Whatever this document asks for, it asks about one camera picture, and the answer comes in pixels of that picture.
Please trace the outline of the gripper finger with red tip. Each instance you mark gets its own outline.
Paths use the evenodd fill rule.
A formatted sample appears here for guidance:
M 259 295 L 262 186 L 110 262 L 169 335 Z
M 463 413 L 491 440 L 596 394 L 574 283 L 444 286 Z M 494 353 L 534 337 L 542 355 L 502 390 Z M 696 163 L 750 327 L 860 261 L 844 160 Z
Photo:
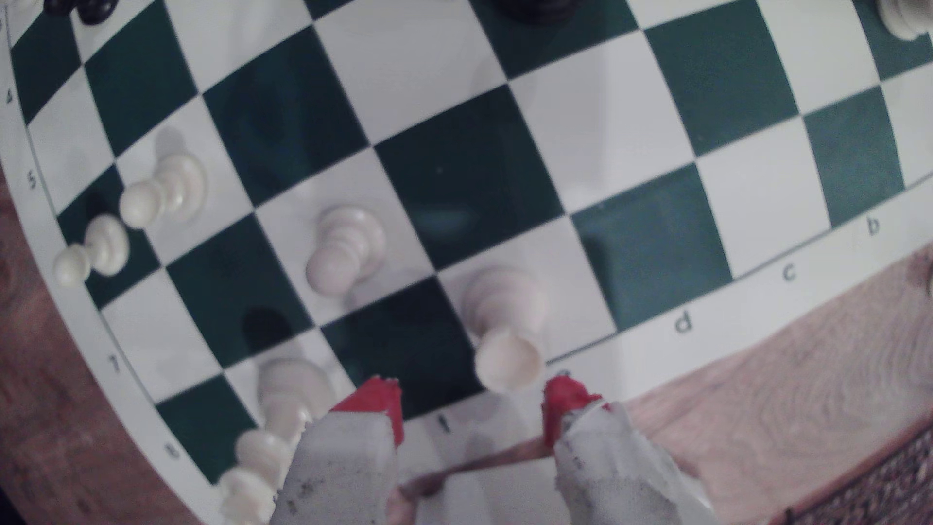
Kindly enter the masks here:
M 545 385 L 543 438 L 572 524 L 718 524 L 713 509 L 625 405 L 570 376 Z
M 402 388 L 372 376 L 309 425 L 271 524 L 387 524 L 404 441 Z

